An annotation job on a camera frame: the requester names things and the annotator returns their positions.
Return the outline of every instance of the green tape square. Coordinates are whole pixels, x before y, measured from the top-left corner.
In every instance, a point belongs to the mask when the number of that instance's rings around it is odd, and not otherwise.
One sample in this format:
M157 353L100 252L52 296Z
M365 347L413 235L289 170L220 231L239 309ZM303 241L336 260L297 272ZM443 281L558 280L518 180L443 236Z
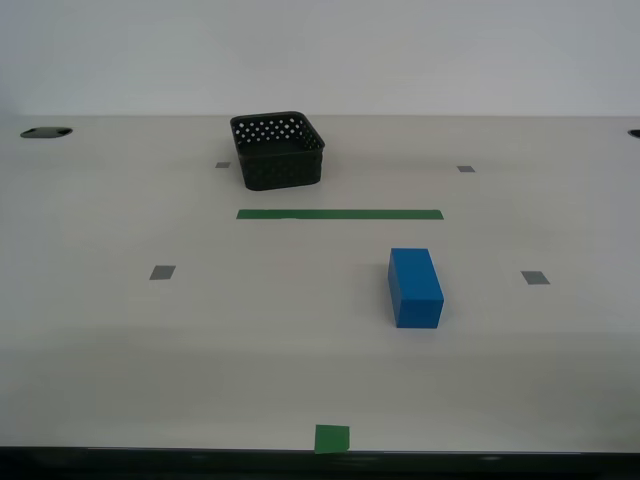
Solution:
M349 427L316 425L315 453L343 453L349 451Z

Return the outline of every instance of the black basket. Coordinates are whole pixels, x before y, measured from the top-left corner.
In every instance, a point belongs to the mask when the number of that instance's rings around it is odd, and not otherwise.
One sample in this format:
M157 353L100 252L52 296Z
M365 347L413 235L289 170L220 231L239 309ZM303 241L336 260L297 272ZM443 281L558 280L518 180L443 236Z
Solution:
M311 185L320 181L324 142L300 112L231 119L244 184L249 190Z

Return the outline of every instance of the green tape strip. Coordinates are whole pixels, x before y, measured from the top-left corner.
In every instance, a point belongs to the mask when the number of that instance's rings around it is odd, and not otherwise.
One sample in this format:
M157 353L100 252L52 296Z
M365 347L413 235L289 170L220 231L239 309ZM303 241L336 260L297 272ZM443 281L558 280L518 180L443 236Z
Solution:
M239 220L443 220L440 210L238 210Z

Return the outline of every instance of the black hole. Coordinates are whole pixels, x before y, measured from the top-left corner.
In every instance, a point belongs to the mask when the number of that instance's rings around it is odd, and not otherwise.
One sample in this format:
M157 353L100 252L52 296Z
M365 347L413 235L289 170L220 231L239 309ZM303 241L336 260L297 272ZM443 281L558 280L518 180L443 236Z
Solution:
M69 135L73 130L67 127L37 127L22 132L22 138L59 138Z

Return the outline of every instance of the blue rectangular block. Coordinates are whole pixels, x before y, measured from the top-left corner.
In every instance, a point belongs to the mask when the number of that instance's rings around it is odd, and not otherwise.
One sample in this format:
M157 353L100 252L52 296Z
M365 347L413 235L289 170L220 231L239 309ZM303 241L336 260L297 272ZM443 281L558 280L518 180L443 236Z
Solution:
M438 327L444 296L429 250L392 248L389 288L396 327Z

